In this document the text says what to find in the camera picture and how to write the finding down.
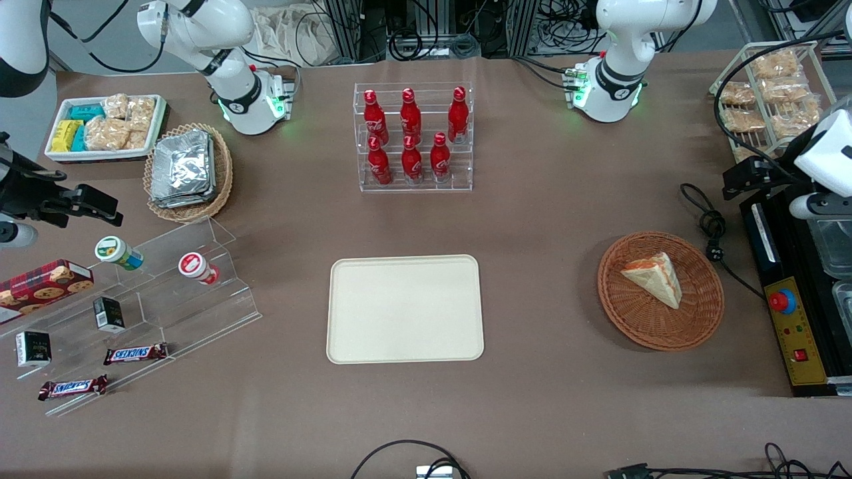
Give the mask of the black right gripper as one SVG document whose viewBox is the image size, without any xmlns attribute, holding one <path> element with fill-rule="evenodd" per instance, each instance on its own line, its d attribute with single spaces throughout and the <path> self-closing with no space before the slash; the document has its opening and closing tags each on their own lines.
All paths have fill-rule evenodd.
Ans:
<svg viewBox="0 0 852 479">
<path fill-rule="evenodd" d="M 118 200 L 90 185 L 69 189 L 52 185 L 40 193 L 27 215 L 58 228 L 66 228 L 70 216 L 88 216 L 121 227 L 124 216 L 118 212 Z"/>
</svg>

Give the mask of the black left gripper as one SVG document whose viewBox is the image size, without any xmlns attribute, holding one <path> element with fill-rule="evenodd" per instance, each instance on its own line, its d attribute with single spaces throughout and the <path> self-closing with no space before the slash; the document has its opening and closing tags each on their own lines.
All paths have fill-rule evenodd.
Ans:
<svg viewBox="0 0 852 479">
<path fill-rule="evenodd" d="M 746 158 L 739 163 L 739 168 L 730 168 L 724 172 L 724 200 L 732 200 L 746 192 L 801 183 L 800 176 L 782 172 L 779 166 L 758 158 Z"/>
</svg>

